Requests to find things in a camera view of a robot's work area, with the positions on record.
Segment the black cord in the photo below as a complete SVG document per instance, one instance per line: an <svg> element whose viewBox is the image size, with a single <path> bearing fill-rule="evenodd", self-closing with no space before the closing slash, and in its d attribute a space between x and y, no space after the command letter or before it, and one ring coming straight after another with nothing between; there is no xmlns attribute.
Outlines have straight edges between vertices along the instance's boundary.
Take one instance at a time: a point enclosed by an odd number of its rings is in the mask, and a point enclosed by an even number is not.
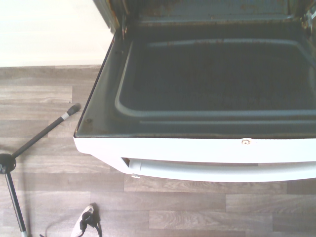
<svg viewBox="0 0 316 237"><path fill-rule="evenodd" d="M83 234L84 234L84 232L82 232L82 234L81 234L81 235L79 235L78 237L81 237L81 236L83 236Z"/></svg>
<svg viewBox="0 0 316 237"><path fill-rule="evenodd" d="M101 232L101 230L99 229L99 227L96 226L95 229L97 230L97 232L98 232L98 234L99 234L99 237L102 237L102 232Z"/></svg>

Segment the white oven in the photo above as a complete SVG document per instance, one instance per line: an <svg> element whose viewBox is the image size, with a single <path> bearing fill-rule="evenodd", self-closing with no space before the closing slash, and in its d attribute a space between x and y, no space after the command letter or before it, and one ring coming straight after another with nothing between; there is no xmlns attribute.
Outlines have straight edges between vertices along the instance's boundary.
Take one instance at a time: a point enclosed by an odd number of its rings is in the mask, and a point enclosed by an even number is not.
<svg viewBox="0 0 316 237"><path fill-rule="evenodd" d="M256 12L238 0L117 2L96 1L116 33L74 134L80 152L135 178L316 177L316 48L302 1L254 2Z"/></svg>

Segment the rust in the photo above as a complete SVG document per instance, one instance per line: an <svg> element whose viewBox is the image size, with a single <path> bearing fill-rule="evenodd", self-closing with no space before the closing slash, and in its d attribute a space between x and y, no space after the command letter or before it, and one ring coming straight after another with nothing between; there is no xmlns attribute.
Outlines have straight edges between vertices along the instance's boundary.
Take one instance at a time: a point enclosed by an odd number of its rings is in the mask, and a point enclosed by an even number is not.
<svg viewBox="0 0 316 237"><path fill-rule="evenodd" d="M112 13L112 16L113 18L115 19L115 22L117 23L117 25L119 26L119 21L117 19L117 15L115 14L115 11L113 10L113 7L111 5L111 1L110 0L106 0L106 3L107 5L109 6L110 10L111 10L111 13Z"/></svg>
<svg viewBox="0 0 316 237"><path fill-rule="evenodd" d="M156 0L145 0L147 2L146 7L142 11L142 15L145 16L151 16L151 17L162 17L167 15L172 15L172 11L174 9L174 6L178 4L179 2L182 2L183 0L162 0L162 1L156 1Z"/></svg>
<svg viewBox="0 0 316 237"><path fill-rule="evenodd" d="M244 10L244 11L247 11L247 10L249 10L249 9L255 11L255 10L258 9L258 7L257 7L256 5L250 5L250 4L242 4L242 5L240 6L240 8L241 8L241 10Z"/></svg>
<svg viewBox="0 0 316 237"><path fill-rule="evenodd" d="M238 20L238 21L196 21L196 22L137 22L138 26L144 27L156 27L156 26L207 26L207 25L238 25L238 24L257 24L257 23L264 23L264 24L272 24L272 23L279 23L279 22L292 22L295 19L287 18L282 20Z"/></svg>

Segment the stand leg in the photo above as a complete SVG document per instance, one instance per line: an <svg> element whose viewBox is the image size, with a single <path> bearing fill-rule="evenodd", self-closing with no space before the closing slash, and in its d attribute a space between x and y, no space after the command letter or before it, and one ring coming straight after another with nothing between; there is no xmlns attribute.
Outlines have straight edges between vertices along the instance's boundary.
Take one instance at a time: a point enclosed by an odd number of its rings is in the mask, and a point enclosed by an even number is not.
<svg viewBox="0 0 316 237"><path fill-rule="evenodd" d="M21 236L22 237L27 237L27 233L26 233L26 228L25 228L22 212L21 212L21 209L20 209L18 197L16 196L16 192L15 192L15 188L14 188L14 184L13 184L13 180L12 180L10 172L5 174L5 179L6 179L6 183L8 184L8 188L9 188L9 192L10 192L10 195L11 195L11 200L12 200L12 203L13 203L16 219L18 220L18 223L19 223Z"/></svg>

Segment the floor plank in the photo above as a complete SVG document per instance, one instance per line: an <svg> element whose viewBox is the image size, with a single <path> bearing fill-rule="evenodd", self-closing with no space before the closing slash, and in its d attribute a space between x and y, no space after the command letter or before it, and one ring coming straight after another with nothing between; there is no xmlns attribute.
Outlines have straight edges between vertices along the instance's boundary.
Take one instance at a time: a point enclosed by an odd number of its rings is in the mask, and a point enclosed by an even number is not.
<svg viewBox="0 0 316 237"><path fill-rule="evenodd" d="M92 86L101 65L92 68L18 67L1 68L0 85Z"/></svg>
<svg viewBox="0 0 316 237"><path fill-rule="evenodd" d="M56 120L73 103L1 103L2 120Z"/></svg>
<svg viewBox="0 0 316 237"><path fill-rule="evenodd" d="M287 181L288 194L316 194L316 179Z"/></svg>
<svg viewBox="0 0 316 237"><path fill-rule="evenodd" d="M93 86L74 85L73 86L73 102L86 104Z"/></svg>
<svg viewBox="0 0 316 237"><path fill-rule="evenodd" d="M246 231L246 237L315 237L316 232L258 232Z"/></svg>
<svg viewBox="0 0 316 237"><path fill-rule="evenodd" d="M273 214L275 232L316 232L316 214Z"/></svg>
<svg viewBox="0 0 316 237"><path fill-rule="evenodd" d="M106 210L225 211L225 195L203 193L92 192L91 201Z"/></svg>
<svg viewBox="0 0 316 237"><path fill-rule="evenodd" d="M110 173L110 166L91 155L21 156L14 173Z"/></svg>
<svg viewBox="0 0 316 237"><path fill-rule="evenodd" d="M0 120L0 137L32 138L48 125L47 120Z"/></svg>
<svg viewBox="0 0 316 237"><path fill-rule="evenodd" d="M245 237L245 231L136 230L137 237Z"/></svg>
<svg viewBox="0 0 316 237"><path fill-rule="evenodd" d="M149 211L105 210L100 213L104 229L148 229Z"/></svg>
<svg viewBox="0 0 316 237"><path fill-rule="evenodd" d="M0 86L1 103L71 103L72 86Z"/></svg>
<svg viewBox="0 0 316 237"><path fill-rule="evenodd" d="M90 192L56 192L56 191L17 191L20 207L25 209L29 205L32 210L52 209L78 209L79 206L90 204ZM12 209L10 195L0 196L0 209Z"/></svg>
<svg viewBox="0 0 316 237"><path fill-rule="evenodd" d="M226 195L226 211L316 213L316 195Z"/></svg>
<svg viewBox="0 0 316 237"><path fill-rule="evenodd" d="M23 146L29 139L0 138L0 153L13 153ZM75 146L74 139L42 138L23 153L23 156L84 156Z"/></svg>
<svg viewBox="0 0 316 237"><path fill-rule="evenodd" d="M272 231L271 214L211 211L150 211L150 229Z"/></svg>
<svg viewBox="0 0 316 237"><path fill-rule="evenodd" d="M122 192L123 174L25 173L29 191L109 191ZM22 190L20 177L18 190Z"/></svg>
<svg viewBox="0 0 316 237"><path fill-rule="evenodd" d="M285 194L286 182L217 183L160 179L146 176L135 179L130 175L125 175L124 190L126 192Z"/></svg>

